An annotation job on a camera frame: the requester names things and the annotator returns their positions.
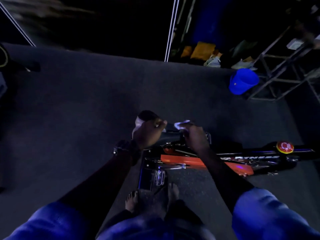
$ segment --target person's left hand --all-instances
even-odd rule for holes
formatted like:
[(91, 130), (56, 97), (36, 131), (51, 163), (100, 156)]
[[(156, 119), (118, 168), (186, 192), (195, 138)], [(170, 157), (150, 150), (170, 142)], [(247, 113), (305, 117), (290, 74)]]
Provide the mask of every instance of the person's left hand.
[(167, 121), (162, 121), (159, 118), (143, 122), (140, 128), (133, 133), (132, 139), (141, 150), (146, 149), (158, 141), (166, 126)]

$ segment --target bare foot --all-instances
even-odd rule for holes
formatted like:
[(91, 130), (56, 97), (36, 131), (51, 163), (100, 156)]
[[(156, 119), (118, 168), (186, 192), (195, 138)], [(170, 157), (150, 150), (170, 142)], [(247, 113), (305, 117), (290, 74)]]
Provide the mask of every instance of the bare foot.
[(168, 184), (168, 209), (169, 207), (179, 199), (179, 189), (175, 183)]
[(125, 209), (131, 213), (138, 211), (138, 191), (132, 191), (125, 201)]

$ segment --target bucket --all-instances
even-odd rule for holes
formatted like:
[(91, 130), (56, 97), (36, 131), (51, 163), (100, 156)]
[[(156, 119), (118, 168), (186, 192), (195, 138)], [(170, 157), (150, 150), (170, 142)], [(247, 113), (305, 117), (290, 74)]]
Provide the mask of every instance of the bucket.
[(247, 68), (241, 68), (232, 74), (229, 90), (235, 95), (240, 95), (258, 83), (259, 77), (255, 72)]

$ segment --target black watch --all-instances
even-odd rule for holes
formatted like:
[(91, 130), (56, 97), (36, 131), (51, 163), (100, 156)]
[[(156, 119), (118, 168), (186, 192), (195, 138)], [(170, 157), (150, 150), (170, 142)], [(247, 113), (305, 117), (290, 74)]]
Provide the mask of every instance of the black watch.
[(138, 147), (138, 144), (134, 141), (127, 141), (127, 140), (121, 140), (119, 141), (114, 149), (113, 149), (113, 154), (117, 155), (119, 151), (126, 151), (129, 152), (129, 154), (132, 157), (132, 165), (136, 165), (138, 160), (141, 157), (141, 150)]

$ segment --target shirt sleeve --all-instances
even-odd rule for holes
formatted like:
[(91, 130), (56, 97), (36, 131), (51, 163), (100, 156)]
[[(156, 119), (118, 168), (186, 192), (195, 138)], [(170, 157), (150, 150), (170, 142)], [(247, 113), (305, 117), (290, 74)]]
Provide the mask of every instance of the shirt sleeve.
[(253, 188), (238, 199), (232, 228), (239, 240), (320, 239), (298, 213), (265, 189)]
[(87, 231), (88, 223), (81, 213), (63, 203), (53, 202), (37, 210), (5, 239), (81, 240)]

